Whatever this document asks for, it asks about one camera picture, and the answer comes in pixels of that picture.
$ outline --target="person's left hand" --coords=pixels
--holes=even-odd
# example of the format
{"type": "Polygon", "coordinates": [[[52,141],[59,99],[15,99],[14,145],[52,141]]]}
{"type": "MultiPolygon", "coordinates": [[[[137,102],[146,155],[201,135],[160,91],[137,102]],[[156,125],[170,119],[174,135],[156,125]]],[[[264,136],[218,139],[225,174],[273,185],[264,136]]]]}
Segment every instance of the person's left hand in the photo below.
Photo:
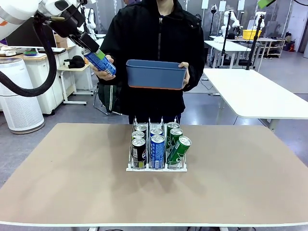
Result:
{"type": "Polygon", "coordinates": [[[185,79],[184,79],[184,81],[183,81],[183,87],[182,87],[182,89],[188,84],[189,79],[190,79],[190,77],[191,77],[190,74],[189,74],[189,71],[188,71],[189,64],[186,63],[186,62],[180,63],[180,64],[179,64],[179,68],[183,68],[183,67],[186,68],[186,74],[185,74],[185,79]]]}

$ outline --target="black jacket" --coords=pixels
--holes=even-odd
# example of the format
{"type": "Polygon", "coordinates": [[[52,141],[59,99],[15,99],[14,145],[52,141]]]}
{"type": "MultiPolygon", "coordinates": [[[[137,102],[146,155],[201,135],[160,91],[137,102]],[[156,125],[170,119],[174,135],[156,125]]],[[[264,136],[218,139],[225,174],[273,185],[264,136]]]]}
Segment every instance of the black jacket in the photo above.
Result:
{"type": "Polygon", "coordinates": [[[160,24],[156,0],[143,0],[129,5],[113,18],[101,46],[111,55],[116,78],[100,79],[103,84],[121,82],[121,112],[126,115],[175,116],[185,109],[183,91],[197,86],[205,65],[204,39],[198,19],[183,10],[174,0],[174,11],[160,24]],[[160,52],[158,35],[161,31],[160,52]],[[126,62],[129,59],[188,62],[190,81],[184,90],[130,88],[127,84],[126,62]]]}

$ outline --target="orange logo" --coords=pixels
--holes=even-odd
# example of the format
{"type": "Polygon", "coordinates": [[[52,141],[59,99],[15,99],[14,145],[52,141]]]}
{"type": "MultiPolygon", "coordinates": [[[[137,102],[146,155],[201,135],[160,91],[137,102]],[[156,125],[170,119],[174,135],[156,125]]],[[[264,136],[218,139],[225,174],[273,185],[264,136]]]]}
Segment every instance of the orange logo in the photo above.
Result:
{"type": "Polygon", "coordinates": [[[3,21],[2,23],[0,23],[0,26],[5,26],[5,25],[7,25],[7,24],[8,24],[7,21],[3,21]]]}

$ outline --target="jacket zipper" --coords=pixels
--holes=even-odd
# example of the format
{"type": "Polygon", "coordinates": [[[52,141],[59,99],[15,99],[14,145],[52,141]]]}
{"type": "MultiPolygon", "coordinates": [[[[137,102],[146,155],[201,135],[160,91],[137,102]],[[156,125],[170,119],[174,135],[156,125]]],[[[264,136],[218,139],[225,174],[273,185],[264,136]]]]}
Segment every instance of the jacket zipper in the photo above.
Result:
{"type": "Polygon", "coordinates": [[[161,42],[161,37],[162,37],[162,26],[163,26],[163,18],[160,16],[159,17],[159,33],[158,33],[158,54],[157,54],[158,60],[160,60],[160,42],[161,42]]]}

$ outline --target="jacket sleeve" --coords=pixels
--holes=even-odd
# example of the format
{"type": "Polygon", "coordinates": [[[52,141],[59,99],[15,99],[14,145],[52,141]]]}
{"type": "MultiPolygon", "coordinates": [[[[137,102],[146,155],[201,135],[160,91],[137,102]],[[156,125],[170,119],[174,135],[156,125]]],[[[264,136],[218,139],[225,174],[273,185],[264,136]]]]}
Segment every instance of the jacket sleeve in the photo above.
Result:
{"type": "Polygon", "coordinates": [[[114,59],[114,66],[116,68],[115,78],[109,81],[100,79],[100,82],[105,85],[116,85],[126,74],[125,62],[125,31],[122,25],[123,22],[122,10],[119,10],[117,15],[113,18],[104,42],[101,45],[101,51],[106,55],[110,55],[114,59]]]}
{"type": "Polygon", "coordinates": [[[198,27],[198,32],[194,40],[195,42],[192,42],[191,55],[188,60],[190,79],[183,91],[189,91],[198,85],[205,65],[204,37],[201,26],[198,27]]]}

